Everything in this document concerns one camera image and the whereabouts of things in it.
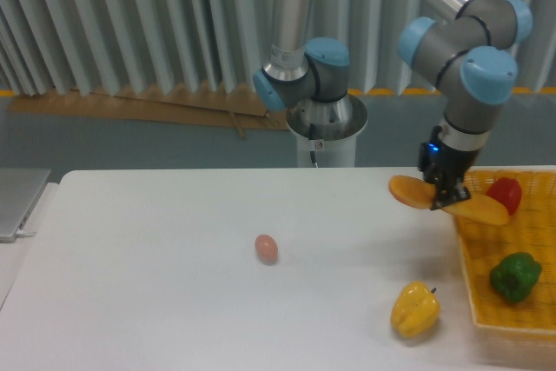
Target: gray laptop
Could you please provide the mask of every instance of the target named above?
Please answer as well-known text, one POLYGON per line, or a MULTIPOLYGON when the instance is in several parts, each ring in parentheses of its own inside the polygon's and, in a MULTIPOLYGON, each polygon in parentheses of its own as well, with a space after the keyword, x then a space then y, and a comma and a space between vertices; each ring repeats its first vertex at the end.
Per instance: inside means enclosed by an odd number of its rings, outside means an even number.
POLYGON ((16 240, 49 174, 49 169, 0 169, 0 242, 16 240))

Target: yellow plastic crate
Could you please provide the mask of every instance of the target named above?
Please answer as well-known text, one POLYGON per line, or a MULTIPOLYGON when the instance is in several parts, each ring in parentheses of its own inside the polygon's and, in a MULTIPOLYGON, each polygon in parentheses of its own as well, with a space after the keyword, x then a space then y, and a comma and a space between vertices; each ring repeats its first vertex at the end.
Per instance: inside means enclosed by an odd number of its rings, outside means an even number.
POLYGON ((466 185, 472 193, 485 194, 501 177, 515 178, 523 190, 508 225, 456 218, 473 322, 480 328, 556 336, 556 172, 470 171, 466 185), (543 269, 531 295, 511 304, 494 291, 489 275, 505 256, 520 251, 530 253, 543 269))

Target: red bell pepper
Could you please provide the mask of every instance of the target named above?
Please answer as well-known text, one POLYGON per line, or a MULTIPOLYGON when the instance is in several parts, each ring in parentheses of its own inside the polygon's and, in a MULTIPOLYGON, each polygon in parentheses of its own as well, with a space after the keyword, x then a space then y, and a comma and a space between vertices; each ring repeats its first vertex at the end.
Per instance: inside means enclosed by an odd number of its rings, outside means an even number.
POLYGON ((506 206, 507 212, 513 215, 521 202, 521 186, 514 178, 501 177, 494 182, 486 195, 506 206))

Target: brown egg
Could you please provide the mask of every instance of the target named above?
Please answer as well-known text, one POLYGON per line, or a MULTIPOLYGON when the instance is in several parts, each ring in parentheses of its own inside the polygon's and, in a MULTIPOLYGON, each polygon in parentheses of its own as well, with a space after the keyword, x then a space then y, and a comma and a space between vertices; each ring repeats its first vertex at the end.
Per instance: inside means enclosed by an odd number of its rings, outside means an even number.
POLYGON ((255 239, 255 250, 261 260, 267 264, 274 264, 278 259, 278 245, 268 235, 259 235, 255 239))

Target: yellow bell pepper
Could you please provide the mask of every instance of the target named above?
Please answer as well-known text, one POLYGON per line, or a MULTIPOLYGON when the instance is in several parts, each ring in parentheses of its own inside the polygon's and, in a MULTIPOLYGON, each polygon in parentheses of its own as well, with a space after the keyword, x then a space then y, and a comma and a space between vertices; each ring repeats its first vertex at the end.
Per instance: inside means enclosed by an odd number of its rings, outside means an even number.
POLYGON ((390 323, 405 338, 424 332, 434 325, 440 314, 440 303, 424 282, 410 282, 401 290, 392 308, 390 323))

